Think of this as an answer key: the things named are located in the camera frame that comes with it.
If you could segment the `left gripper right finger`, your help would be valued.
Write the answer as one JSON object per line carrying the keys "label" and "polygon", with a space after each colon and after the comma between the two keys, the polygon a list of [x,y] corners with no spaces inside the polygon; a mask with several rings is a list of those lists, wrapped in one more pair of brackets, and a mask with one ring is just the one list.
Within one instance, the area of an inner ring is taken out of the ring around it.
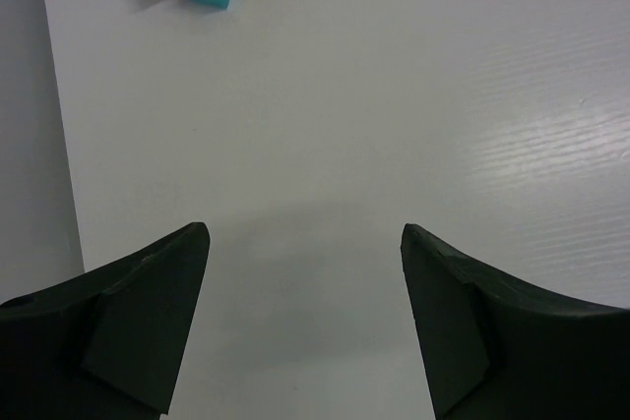
{"label": "left gripper right finger", "polygon": [[629,313],[476,260],[424,228],[401,256],[439,419],[625,419]]}

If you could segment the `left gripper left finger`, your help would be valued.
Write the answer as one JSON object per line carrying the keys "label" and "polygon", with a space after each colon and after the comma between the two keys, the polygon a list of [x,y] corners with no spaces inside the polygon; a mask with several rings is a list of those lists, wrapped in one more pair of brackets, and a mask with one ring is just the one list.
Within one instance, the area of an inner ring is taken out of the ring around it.
{"label": "left gripper left finger", "polygon": [[95,270],[1,305],[4,419],[168,413],[211,237],[192,222]]}

